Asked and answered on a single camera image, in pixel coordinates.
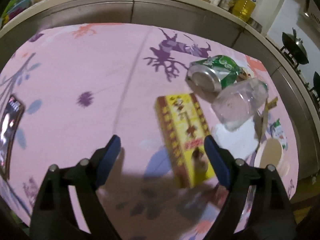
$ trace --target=can lid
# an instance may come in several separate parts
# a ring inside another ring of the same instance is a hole
[[[204,65],[193,65],[189,67],[187,76],[197,86],[209,92],[220,92],[222,87],[214,70]]]

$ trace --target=metal screw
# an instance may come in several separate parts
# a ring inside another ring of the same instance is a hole
[[[87,158],[84,158],[80,161],[81,166],[87,166],[89,164],[89,160]]]
[[[276,167],[274,165],[272,165],[272,164],[269,164],[267,166],[267,168],[268,168],[269,171],[275,171],[276,170]]]
[[[58,168],[57,164],[52,164],[52,165],[49,167],[49,171],[54,172],[57,168]]]
[[[243,159],[236,159],[236,164],[238,166],[242,166],[242,165],[244,165],[244,160]]]

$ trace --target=blue leaf print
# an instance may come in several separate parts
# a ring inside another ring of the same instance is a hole
[[[4,199],[4,201],[6,201],[7,204],[11,203],[11,199],[7,193],[6,187],[4,186],[4,184],[0,187],[1,189],[1,197]]]
[[[218,217],[219,212],[220,210],[218,208],[208,204],[201,215],[201,221],[207,220],[207,221],[213,222]]]
[[[16,196],[14,195],[14,193],[13,193],[12,191],[9,191],[9,192],[10,192],[10,196],[11,196],[11,199],[13,200],[14,204],[16,205],[16,207],[17,207],[18,209],[20,209],[20,207],[19,207],[19,202],[18,202]]]
[[[2,80],[2,83],[1,83],[1,84],[3,84],[3,83],[5,82],[6,78],[7,78],[7,76],[4,76],[4,77],[3,77],[3,80]]]
[[[40,65],[41,65],[40,63],[33,64],[33,65],[28,69],[28,71],[34,70],[35,68],[39,67]]]
[[[146,236],[132,236],[129,238],[129,240],[146,240]]]
[[[191,222],[198,223],[207,206],[206,201],[198,196],[198,191],[192,189],[177,203],[176,211]]]
[[[35,42],[37,39],[39,39],[42,35],[44,35],[43,33],[36,33],[35,35],[33,35],[28,41],[30,42]]]
[[[145,195],[147,198],[155,198],[158,196],[157,192],[155,192],[151,188],[143,188],[141,189],[141,193]]]
[[[15,139],[17,140],[20,147],[25,150],[27,147],[26,136],[24,135],[24,131],[21,128],[16,131]]]
[[[18,86],[21,85],[21,83],[22,83],[22,77],[19,77],[17,81]]]
[[[127,202],[121,202],[116,205],[116,210],[122,210],[127,205]]]
[[[151,204],[147,209],[146,217],[149,220],[156,219],[161,214],[161,208],[157,204]]]
[[[144,172],[145,180],[159,178],[171,170],[171,163],[166,147],[161,147],[150,159]]]
[[[37,112],[40,109],[41,105],[42,105],[42,100],[41,99],[37,99],[36,101],[33,101],[31,103],[31,105],[28,107],[26,112],[28,114],[34,114],[35,112]]]
[[[138,202],[130,211],[130,216],[140,215],[144,211],[144,204],[142,202]]]
[[[197,234],[191,236],[191,237],[189,238],[189,240],[195,240],[195,239],[196,239],[196,236],[197,236]]]

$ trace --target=purple tree print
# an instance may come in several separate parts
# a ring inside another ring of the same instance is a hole
[[[169,82],[171,82],[172,78],[176,78],[179,76],[180,71],[177,65],[188,69],[185,64],[176,61],[173,57],[170,57],[171,51],[178,51],[186,54],[191,54],[196,57],[208,58],[208,51],[211,51],[211,47],[208,43],[207,48],[199,48],[199,46],[195,44],[190,37],[185,35],[193,41],[193,45],[188,46],[187,44],[176,41],[178,36],[177,34],[170,38],[169,35],[166,34],[162,29],[159,30],[162,31],[166,39],[161,41],[161,43],[159,44],[159,49],[150,47],[150,50],[156,57],[145,57],[144,59],[149,60],[147,65],[152,64],[152,66],[155,67],[156,72],[159,71],[160,66],[164,67],[164,72]]]

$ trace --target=crushed soda can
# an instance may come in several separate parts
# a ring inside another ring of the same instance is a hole
[[[248,79],[245,71],[232,58],[224,55],[191,62],[187,77],[210,92],[220,92],[235,81]]]

